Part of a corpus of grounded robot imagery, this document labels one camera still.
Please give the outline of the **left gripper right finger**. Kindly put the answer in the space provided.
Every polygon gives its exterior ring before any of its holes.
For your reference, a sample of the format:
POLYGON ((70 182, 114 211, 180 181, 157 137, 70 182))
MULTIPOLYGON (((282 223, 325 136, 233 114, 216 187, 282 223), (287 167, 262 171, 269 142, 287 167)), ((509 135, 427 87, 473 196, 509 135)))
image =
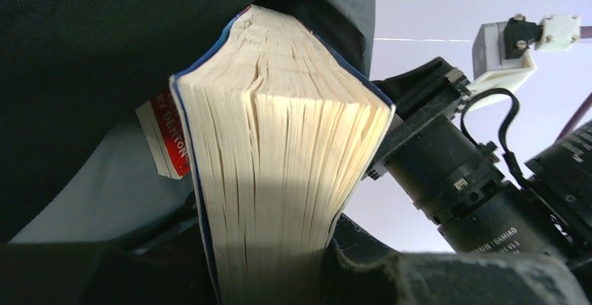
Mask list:
POLYGON ((327 304, 589 304, 546 255, 400 253, 342 215, 325 256, 327 304))

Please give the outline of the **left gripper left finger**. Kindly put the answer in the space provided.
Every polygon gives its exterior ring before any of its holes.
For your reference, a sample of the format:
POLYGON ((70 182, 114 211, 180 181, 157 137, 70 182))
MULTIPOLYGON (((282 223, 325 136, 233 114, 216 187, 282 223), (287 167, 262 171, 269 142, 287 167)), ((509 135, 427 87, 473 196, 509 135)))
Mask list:
POLYGON ((2 304, 215 304, 197 225, 137 254, 106 243, 1 245, 2 304))

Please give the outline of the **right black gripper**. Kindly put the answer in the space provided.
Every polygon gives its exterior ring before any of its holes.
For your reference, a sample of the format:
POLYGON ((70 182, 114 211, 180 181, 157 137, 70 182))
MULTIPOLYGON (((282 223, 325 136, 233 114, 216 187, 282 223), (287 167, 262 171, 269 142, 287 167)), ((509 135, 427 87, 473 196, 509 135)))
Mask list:
POLYGON ((376 152, 366 176, 390 174, 422 211, 463 209, 469 195, 500 182, 493 142, 470 141, 453 123, 469 95, 468 78, 436 57, 407 73, 375 80, 396 106, 396 122, 376 152))

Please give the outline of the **black student backpack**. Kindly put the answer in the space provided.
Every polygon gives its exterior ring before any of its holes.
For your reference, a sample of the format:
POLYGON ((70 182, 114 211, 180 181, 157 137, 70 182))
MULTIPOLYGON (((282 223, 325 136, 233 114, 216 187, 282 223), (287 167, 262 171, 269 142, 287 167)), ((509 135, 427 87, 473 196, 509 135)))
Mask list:
POLYGON ((252 3, 300 19, 369 74, 376 0, 1 0, 1 243, 252 3))

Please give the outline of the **red colourful booklet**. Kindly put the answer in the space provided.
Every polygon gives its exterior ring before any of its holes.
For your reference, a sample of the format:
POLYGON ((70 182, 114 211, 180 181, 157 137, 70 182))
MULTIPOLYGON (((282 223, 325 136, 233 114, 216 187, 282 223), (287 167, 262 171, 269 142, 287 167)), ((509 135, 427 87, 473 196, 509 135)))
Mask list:
POLYGON ((166 88, 135 110, 159 175, 182 179, 190 172, 182 120, 166 88))

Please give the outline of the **blue orange book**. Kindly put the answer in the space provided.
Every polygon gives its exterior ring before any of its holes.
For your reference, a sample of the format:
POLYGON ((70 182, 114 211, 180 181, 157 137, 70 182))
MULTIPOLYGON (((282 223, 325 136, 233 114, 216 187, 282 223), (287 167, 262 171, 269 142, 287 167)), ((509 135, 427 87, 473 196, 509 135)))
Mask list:
POLYGON ((394 103, 291 15, 249 6, 170 78, 219 304, 319 304, 394 103))

